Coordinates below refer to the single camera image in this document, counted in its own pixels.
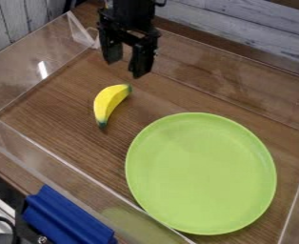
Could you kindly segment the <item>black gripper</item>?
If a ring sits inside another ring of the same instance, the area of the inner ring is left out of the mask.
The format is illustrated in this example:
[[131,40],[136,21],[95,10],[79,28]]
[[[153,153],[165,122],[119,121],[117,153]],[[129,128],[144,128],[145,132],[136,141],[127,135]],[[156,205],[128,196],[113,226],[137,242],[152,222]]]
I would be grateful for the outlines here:
[[151,72],[160,32],[152,20],[156,0],[107,0],[99,9],[99,38],[104,60],[113,64],[123,59],[123,43],[135,45],[128,70],[137,79]]

